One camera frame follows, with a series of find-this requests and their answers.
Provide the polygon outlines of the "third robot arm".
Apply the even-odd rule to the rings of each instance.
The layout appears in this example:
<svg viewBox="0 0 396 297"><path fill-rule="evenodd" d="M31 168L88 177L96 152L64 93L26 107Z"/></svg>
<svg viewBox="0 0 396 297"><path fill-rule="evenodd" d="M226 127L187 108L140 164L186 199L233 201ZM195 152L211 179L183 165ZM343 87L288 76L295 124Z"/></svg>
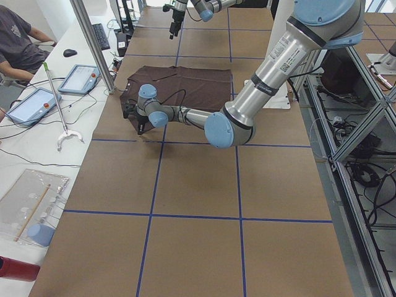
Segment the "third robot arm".
<svg viewBox="0 0 396 297"><path fill-rule="evenodd" d="M368 53L366 56L371 62L369 68L375 74L395 76L395 43L385 54Z"/></svg>

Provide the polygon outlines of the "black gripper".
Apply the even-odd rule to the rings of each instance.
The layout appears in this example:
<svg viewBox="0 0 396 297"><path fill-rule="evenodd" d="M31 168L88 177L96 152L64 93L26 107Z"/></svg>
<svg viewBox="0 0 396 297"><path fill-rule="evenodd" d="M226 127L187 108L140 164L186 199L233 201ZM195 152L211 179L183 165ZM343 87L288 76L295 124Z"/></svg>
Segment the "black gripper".
<svg viewBox="0 0 396 297"><path fill-rule="evenodd" d="M174 37L178 36L181 26L183 24L184 11L177 10L174 7L170 7L170 9L173 11L172 13L173 21L171 22L170 25L170 39L173 39Z"/></svg>
<svg viewBox="0 0 396 297"><path fill-rule="evenodd" d="M145 125L149 119L140 112L136 104L125 104L123 106L123 118L128 119L138 134L145 132Z"/></svg>

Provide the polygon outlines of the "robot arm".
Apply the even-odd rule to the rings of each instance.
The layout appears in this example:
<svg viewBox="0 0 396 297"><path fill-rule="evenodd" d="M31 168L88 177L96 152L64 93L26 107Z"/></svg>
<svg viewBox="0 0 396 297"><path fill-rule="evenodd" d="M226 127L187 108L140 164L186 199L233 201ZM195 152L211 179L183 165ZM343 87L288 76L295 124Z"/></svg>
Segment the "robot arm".
<svg viewBox="0 0 396 297"><path fill-rule="evenodd" d="M199 17L204 21L208 22L214 14L220 12L222 9L231 7L235 4L242 4L243 1L239 0L211 0L202 1L196 0L191 1ZM173 11L172 18L173 21L170 25L170 39L178 36L181 26L184 21L184 16L187 11L188 0L176 0L171 4L165 4L163 6L163 12Z"/></svg>
<svg viewBox="0 0 396 297"><path fill-rule="evenodd" d="M295 1L285 21L285 32L244 85L236 99L220 111L164 105L157 100L157 89L143 84L136 103L121 105L123 117L135 116L138 133L146 123L164 127L179 122L204 130L216 148L248 143L255 134L254 118L279 88L291 77L307 55L316 50L353 46L363 36L364 1Z"/></svg>

